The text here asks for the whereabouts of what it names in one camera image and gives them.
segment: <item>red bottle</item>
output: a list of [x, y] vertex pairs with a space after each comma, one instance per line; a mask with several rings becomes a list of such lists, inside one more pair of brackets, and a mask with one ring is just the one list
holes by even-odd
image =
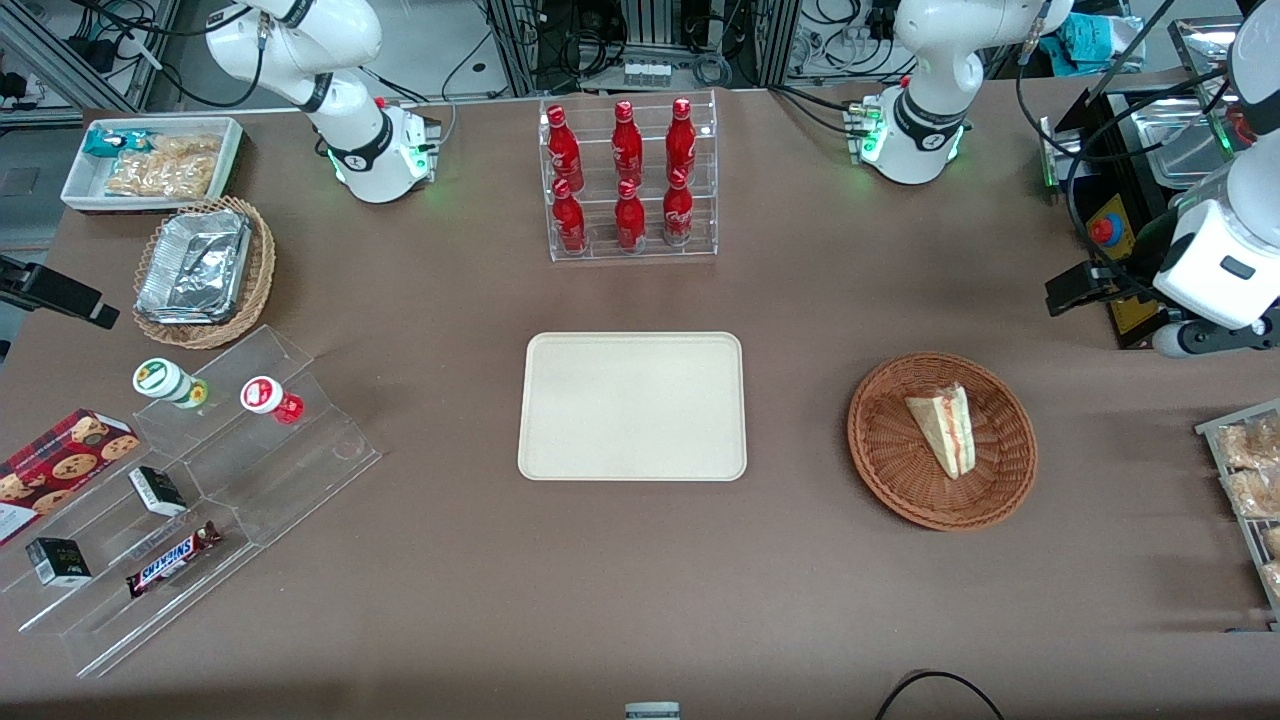
[[613, 217], [618, 223], [618, 247], [627, 255], [644, 252], [644, 205], [636, 197], [635, 181], [618, 182], [618, 204]]
[[694, 195], [685, 170], [676, 168], [667, 179], [671, 187], [662, 197], [662, 237], [672, 247], [684, 247], [694, 225]]
[[698, 140], [698, 131], [694, 122], [689, 119], [692, 113], [687, 97], [677, 97], [671, 104], [671, 127], [667, 128], [667, 177], [671, 170], [680, 168], [685, 170], [685, 177], [694, 174], [694, 141]]
[[640, 138], [640, 128], [636, 127], [631, 109], [631, 102], [620, 100], [613, 106], [613, 167], [622, 179], [641, 182], [644, 174], [644, 141]]
[[586, 252], [586, 220], [582, 218], [582, 206], [577, 204], [568, 181], [556, 178], [552, 183], [552, 193], [556, 201], [552, 202], [552, 217], [556, 218], [556, 232], [561, 236], [561, 245], [570, 255]]
[[582, 154], [577, 149], [573, 131], [564, 124], [564, 108], [552, 105], [547, 109], [547, 122], [552, 126], [547, 150], [552, 154], [552, 169], [556, 177], [568, 181], [572, 192], [582, 190]]

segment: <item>acrylic bottle rack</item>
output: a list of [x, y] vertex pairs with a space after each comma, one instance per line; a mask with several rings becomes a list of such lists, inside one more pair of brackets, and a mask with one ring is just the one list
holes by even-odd
[[[667, 245], [662, 238], [662, 197], [667, 192], [667, 128], [671, 126], [671, 104], [677, 97], [687, 97], [692, 105], [692, 123], [698, 132], [694, 142], [694, 174], [689, 191], [694, 196], [692, 233], [682, 247]], [[628, 255], [618, 247], [613, 206], [618, 199], [618, 173], [613, 167], [613, 104], [599, 97], [557, 97], [541, 102], [538, 124], [538, 150], [541, 152], [543, 200], [547, 206], [547, 237], [552, 260], [631, 260], [635, 258], [695, 258], [716, 255], [719, 249], [719, 225], [716, 199], [719, 191], [717, 176], [718, 156], [716, 96], [701, 92], [654, 92], [627, 96], [632, 102], [634, 118], [644, 138], [644, 177], [640, 202], [645, 209], [648, 242], [644, 252]], [[585, 184], [577, 193], [586, 219], [586, 252], [570, 255], [556, 233], [552, 215], [552, 170], [547, 142], [550, 126], [547, 108], [561, 105], [570, 129], [577, 136], [582, 155]]]
[[[381, 454], [329, 401], [306, 372], [310, 363], [262, 325], [192, 373], [209, 383], [200, 407], [156, 401], [137, 413], [147, 446], [0, 550], [0, 593], [20, 630], [60, 635], [79, 676], [102, 675], [376, 462]], [[241, 406], [239, 389], [255, 375], [302, 397], [296, 424]], [[147, 511], [128, 478], [138, 465], [166, 471], [187, 511]], [[129, 596], [127, 575], [210, 520], [221, 542], [150, 592]], [[78, 588], [42, 585], [26, 552], [37, 536], [76, 541], [93, 579]]]

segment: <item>brown tablecloth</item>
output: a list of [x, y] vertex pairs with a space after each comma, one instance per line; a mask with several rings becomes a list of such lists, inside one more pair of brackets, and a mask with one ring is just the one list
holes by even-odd
[[[1060, 115], [1076, 86], [1030, 83]], [[242, 115], [234, 181], [275, 232], [264, 320], [316, 356], [385, 457], [105, 679], [54, 637], [0, 630], [5, 717], [869, 717], [918, 667], [1020, 717], [1276, 715], [1280, 638], [1192, 425], [1280, 395], [1277, 357], [1114, 350], [1101, 307], [1050, 319], [1082, 259], [1039, 196], [1012, 86], [936, 182], [850, 167], [763, 92], [721, 92], [713, 264], [553, 266], [536, 102], [466, 106], [439, 182], [362, 205], [305, 117]], [[49, 264], [127, 309], [156, 218], [68, 211]], [[544, 331], [728, 331], [749, 469], [730, 484], [531, 483], [516, 469], [525, 345]], [[1021, 397], [1039, 479], [1010, 520], [943, 534], [852, 470], [858, 380], [965, 355]], [[0, 372], [0, 452], [74, 407], [128, 416], [164, 354], [36, 313]], [[899, 717], [978, 717], [931, 680]]]

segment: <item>small black box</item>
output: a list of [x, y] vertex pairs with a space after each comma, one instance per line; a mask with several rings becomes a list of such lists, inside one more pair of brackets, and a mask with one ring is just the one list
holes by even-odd
[[27, 557], [40, 582], [50, 587], [76, 588], [93, 579], [76, 541], [36, 538], [27, 546]]
[[170, 518], [187, 511], [187, 501], [182, 498], [182, 493], [178, 492], [169, 475], [160, 470], [140, 465], [129, 470], [129, 480], [133, 483], [133, 489], [138, 491], [138, 497], [142, 498], [142, 505], [146, 505], [147, 510]]

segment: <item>cookie box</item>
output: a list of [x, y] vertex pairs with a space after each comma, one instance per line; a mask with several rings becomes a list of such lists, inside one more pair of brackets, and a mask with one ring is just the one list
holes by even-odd
[[138, 446], [119, 420], [77, 410], [0, 462], [0, 546]]

